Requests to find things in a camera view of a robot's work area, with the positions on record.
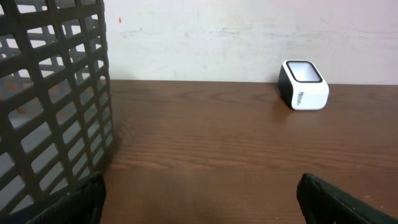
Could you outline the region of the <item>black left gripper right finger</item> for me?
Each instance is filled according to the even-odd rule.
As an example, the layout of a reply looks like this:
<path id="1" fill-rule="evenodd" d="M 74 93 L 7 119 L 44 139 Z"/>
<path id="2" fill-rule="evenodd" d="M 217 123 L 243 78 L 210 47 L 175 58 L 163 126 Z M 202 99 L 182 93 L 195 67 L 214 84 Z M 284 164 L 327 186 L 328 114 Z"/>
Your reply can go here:
<path id="1" fill-rule="evenodd" d="M 297 200 L 307 224 L 397 224 L 396 218 L 311 173 L 304 173 L 300 179 Z"/>

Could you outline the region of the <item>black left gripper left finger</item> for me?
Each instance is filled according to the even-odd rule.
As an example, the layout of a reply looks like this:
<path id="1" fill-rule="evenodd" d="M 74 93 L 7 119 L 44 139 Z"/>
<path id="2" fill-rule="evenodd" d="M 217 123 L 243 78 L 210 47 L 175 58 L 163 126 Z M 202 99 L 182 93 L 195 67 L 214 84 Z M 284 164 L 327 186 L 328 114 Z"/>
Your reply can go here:
<path id="1" fill-rule="evenodd" d="M 1 218 L 1 223 L 89 223 L 101 220 L 106 185 L 103 175 L 92 173 L 71 189 L 62 189 L 47 198 Z"/>

